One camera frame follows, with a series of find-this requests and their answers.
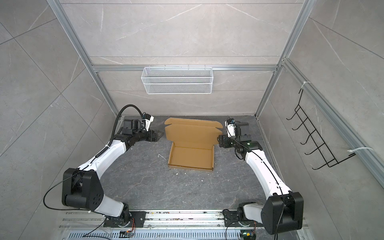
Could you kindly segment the brown cardboard box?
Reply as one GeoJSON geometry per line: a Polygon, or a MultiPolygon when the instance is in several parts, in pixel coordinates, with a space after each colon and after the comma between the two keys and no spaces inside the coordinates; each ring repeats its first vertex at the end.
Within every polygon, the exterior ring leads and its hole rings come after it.
{"type": "Polygon", "coordinates": [[[221,123],[169,118],[165,125],[167,140],[172,142],[169,168],[207,172],[214,169],[214,146],[222,134],[221,123]]]}

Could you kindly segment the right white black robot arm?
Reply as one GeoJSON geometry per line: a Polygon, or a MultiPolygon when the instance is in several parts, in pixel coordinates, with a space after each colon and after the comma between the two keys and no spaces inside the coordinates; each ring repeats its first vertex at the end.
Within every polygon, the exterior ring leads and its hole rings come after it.
{"type": "Polygon", "coordinates": [[[220,148],[234,148],[253,170],[266,196],[266,203],[243,203],[238,207],[239,222],[262,224],[270,235],[300,230],[303,226],[304,199],[291,189],[273,169],[257,141],[240,141],[240,137],[218,136],[220,148]]]}

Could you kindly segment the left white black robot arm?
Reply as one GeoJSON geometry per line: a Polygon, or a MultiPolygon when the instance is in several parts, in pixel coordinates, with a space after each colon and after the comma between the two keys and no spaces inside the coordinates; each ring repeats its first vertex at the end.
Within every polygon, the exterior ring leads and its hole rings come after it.
{"type": "Polygon", "coordinates": [[[128,221],[131,217],[128,204],[106,196],[101,177],[106,170],[135,143],[157,142],[163,132],[158,130],[123,130],[99,153],[77,168],[69,168],[63,174],[62,204],[105,215],[109,219],[128,221]]]}

